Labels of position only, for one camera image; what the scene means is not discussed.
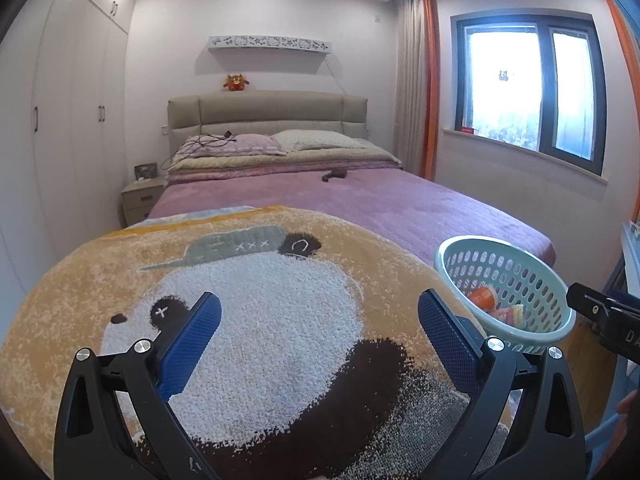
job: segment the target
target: dark gray window frame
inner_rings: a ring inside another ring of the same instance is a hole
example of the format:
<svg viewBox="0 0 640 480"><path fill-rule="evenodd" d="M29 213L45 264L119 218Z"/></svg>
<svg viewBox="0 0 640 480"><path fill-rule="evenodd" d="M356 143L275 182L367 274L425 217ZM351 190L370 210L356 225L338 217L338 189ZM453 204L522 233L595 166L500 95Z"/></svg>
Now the dark gray window frame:
<svg viewBox="0 0 640 480"><path fill-rule="evenodd" d="M483 16L468 20L458 20L458 103L456 105L457 130L464 125L463 112L466 95L466 67L468 65L464 28L475 25L536 25L540 42L542 64L542 105L540 107L540 145L538 151L564 160L574 166L602 175L607 129L607 93L602 63L602 52L596 28L591 20L549 16L540 14L507 14ZM573 153L559 150L554 144L558 126L558 83L556 77L556 54L554 52L552 30L555 28L574 30L585 34L589 42L591 69L594 83L594 142L593 160L587 160Z"/></svg>

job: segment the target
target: green plastic basket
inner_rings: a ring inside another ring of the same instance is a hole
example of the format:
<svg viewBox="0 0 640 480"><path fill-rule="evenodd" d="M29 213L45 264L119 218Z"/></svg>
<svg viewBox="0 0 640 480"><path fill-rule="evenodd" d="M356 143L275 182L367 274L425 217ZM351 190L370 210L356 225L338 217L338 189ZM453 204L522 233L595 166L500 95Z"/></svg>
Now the green plastic basket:
<svg viewBox="0 0 640 480"><path fill-rule="evenodd" d="M515 351L541 353L574 327L575 311L566 304L564 282L545 262L507 242L482 236L450 238L438 248L434 266L487 335ZM530 332L504 324L467 299L483 285L495 289L499 308L522 303Z"/></svg>

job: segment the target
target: white fuzzy patch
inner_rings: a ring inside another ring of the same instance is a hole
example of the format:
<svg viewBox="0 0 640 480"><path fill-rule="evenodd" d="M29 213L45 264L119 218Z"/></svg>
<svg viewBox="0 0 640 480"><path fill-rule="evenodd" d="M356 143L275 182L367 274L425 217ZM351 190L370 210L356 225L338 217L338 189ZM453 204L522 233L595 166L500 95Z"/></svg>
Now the white fuzzy patch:
<svg viewBox="0 0 640 480"><path fill-rule="evenodd" d="M222 302L222 323L184 392L170 405L187 433L241 446L285 431L324 395L362 333L353 280L331 262L248 254L173 270L129 320L104 331L102 353L156 338L151 306L177 296L191 307L204 291ZM123 403L134 416L130 403Z"/></svg>

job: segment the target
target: orange curtain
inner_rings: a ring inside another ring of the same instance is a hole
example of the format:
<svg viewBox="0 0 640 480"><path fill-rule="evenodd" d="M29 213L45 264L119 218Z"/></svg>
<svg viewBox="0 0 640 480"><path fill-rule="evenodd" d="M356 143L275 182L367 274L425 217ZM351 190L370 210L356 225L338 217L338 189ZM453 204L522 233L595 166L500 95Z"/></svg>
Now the orange curtain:
<svg viewBox="0 0 640 480"><path fill-rule="evenodd" d="M629 75L631 77L631 88L634 92L636 112L638 113L638 127L640 128L640 56L637 54L638 40L632 36L630 27L626 24L626 21L616 3L613 0L607 0L607 3L609 4L613 23L616 25L616 31L618 33L618 38L620 39L622 53L625 56L626 67L629 70ZM638 176L638 196L636 197L636 206L634 207L633 216L631 217L633 222L638 220L638 214L640 214L640 175Z"/></svg>
<svg viewBox="0 0 640 480"><path fill-rule="evenodd" d="M440 59L438 56L438 29L435 0L422 0L424 4L424 30L427 36L427 114L424 124L422 176L433 180L436 173L438 151L438 112L440 108Z"/></svg>

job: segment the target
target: window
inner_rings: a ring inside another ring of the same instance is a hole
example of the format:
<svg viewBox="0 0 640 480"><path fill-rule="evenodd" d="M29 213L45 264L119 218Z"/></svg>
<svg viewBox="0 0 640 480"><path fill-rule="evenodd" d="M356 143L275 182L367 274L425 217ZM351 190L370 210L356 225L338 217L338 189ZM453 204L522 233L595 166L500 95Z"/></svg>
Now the window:
<svg viewBox="0 0 640 480"><path fill-rule="evenodd" d="M602 174L606 92L589 20L489 16L458 21L456 129Z"/></svg>

